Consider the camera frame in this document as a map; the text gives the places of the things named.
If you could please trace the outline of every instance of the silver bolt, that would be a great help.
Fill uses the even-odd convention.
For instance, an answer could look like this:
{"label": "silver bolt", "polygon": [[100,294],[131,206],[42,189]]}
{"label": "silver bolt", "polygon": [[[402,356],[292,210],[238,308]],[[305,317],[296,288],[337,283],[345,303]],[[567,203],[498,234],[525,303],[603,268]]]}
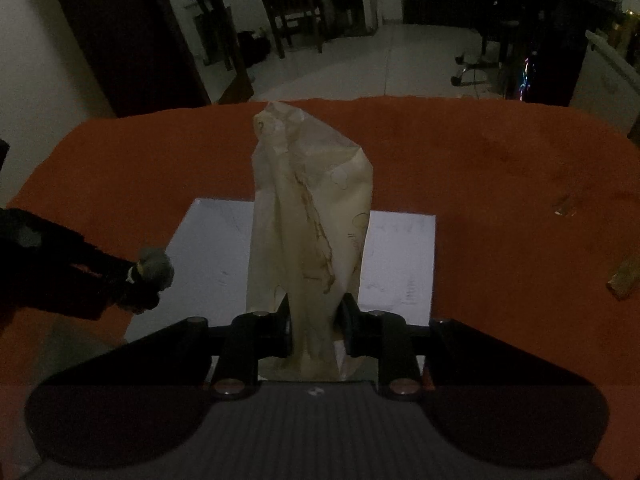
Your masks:
{"label": "silver bolt", "polygon": [[213,389],[220,395],[237,395],[244,390],[244,383],[240,379],[220,379],[213,385]]}
{"label": "silver bolt", "polygon": [[420,383],[409,378],[394,379],[389,383],[389,389],[396,395],[413,395],[420,391]]}

